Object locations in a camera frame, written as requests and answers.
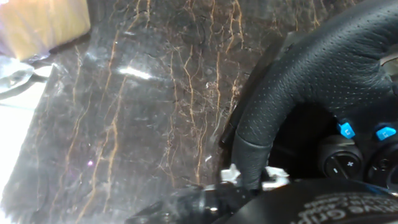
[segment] steering wheel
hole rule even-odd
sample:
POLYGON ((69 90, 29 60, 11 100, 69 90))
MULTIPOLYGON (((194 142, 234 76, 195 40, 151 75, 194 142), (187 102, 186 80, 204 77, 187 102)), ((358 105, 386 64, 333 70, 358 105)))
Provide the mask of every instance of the steering wheel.
POLYGON ((224 131, 233 141, 232 163, 245 188, 259 188, 280 126, 302 103, 316 103, 332 113, 342 136, 353 139, 362 152, 375 153, 373 146, 391 142, 398 128, 398 88, 381 61, 395 44, 398 1, 367 0, 260 68, 266 75, 252 81, 256 87, 234 111, 238 122, 229 122, 224 131))

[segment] blue button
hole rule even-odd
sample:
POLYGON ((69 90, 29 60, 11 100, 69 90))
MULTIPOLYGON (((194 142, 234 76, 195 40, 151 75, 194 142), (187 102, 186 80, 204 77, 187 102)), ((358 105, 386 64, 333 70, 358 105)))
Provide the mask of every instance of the blue button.
POLYGON ((395 135, 396 133, 397 133, 397 131, 394 128, 385 127, 385 128, 378 130, 376 132, 376 136, 377 136, 377 138, 379 138, 380 141, 383 141, 386 138, 395 135))
POLYGON ((348 139, 351 139, 355 136, 354 130, 348 123, 339 124, 337 128, 340 131, 340 134, 348 139))

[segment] steering wheel button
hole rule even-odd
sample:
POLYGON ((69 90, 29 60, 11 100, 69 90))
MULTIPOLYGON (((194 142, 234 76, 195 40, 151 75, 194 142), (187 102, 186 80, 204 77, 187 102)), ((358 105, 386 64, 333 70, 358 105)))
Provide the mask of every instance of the steering wheel button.
POLYGON ((393 135, 395 135, 397 131, 394 128, 385 127, 376 132, 376 136, 380 141, 385 140, 393 135))
POLYGON ((339 124, 338 130, 340 131, 340 134, 342 136, 344 136, 348 139, 351 139, 355 136, 355 132, 352 129, 351 125, 349 125, 349 123, 339 124))
POLYGON ((325 174, 328 177, 351 179, 361 170, 361 161, 352 153, 338 152, 325 162, 325 174))

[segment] steering wheel rim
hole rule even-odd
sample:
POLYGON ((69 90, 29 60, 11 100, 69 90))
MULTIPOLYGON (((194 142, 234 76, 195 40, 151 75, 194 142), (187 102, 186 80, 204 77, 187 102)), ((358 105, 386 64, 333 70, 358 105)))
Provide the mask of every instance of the steering wheel rim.
POLYGON ((235 133, 232 163, 243 185, 259 187, 276 134, 299 103, 318 103, 356 133, 369 133, 358 116, 380 103, 393 105, 384 121, 397 118, 394 84, 380 59, 398 44, 398 1, 367 0, 307 35, 275 62, 244 110, 235 133))

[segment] black marble table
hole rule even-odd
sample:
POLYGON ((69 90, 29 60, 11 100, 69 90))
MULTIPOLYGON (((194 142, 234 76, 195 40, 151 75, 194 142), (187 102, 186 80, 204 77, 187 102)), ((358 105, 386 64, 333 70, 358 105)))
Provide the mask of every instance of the black marble table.
POLYGON ((214 183, 218 138, 266 48, 357 2, 89 1, 90 33, 53 51, 2 209, 18 223, 122 223, 214 183))

